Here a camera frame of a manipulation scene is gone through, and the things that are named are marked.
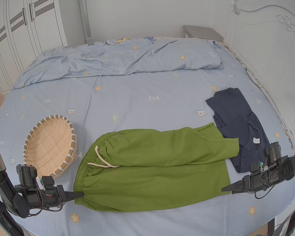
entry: wicker basket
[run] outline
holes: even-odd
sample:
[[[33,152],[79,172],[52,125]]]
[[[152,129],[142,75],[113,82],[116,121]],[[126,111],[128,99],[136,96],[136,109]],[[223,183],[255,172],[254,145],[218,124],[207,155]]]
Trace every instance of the wicker basket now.
[[[38,122],[24,144],[24,163],[33,165],[42,176],[61,175],[76,157],[77,137],[72,123],[61,115]]]

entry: white wardrobe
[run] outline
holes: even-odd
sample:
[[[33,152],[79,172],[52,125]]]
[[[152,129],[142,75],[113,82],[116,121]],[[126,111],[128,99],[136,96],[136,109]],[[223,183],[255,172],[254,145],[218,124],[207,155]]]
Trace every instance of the white wardrobe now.
[[[78,0],[0,0],[0,91],[41,52],[85,43]]]

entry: white headboard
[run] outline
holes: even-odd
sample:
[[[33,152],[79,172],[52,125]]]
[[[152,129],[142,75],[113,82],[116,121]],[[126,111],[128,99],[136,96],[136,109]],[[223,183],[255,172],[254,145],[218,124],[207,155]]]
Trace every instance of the white headboard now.
[[[224,42],[267,91],[295,144],[295,0],[230,5]]]

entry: robotic arm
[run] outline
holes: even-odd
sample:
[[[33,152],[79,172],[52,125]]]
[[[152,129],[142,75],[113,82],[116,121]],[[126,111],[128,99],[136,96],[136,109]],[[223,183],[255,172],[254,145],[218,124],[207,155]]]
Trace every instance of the robotic arm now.
[[[0,195],[3,201],[0,201],[0,223],[11,235],[23,235],[23,231],[7,210],[16,216],[27,218],[38,215],[42,210],[60,211],[66,202],[84,197],[83,193],[64,191],[62,185],[55,187],[51,176],[42,176],[40,181],[44,189],[40,189],[36,181],[37,170],[31,165],[17,165],[17,174],[20,184],[13,186],[0,155]],[[51,210],[51,207],[59,207],[59,210]],[[40,211],[30,214],[31,209]]]
[[[261,162],[252,163],[250,165],[250,175],[246,175],[242,180],[222,188],[221,191],[231,191],[232,194],[255,193],[256,197],[256,192],[260,190],[266,191],[268,188],[294,177],[295,156],[282,157],[279,142],[271,143],[265,147],[263,153],[266,156],[265,165],[267,164],[268,170],[264,171],[265,165],[263,167]]]

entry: clothing label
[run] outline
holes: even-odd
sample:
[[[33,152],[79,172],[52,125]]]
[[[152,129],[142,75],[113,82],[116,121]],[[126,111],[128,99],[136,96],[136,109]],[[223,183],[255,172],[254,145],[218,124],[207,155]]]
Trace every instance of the clothing label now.
[[[253,143],[260,143],[260,138],[253,138]]]

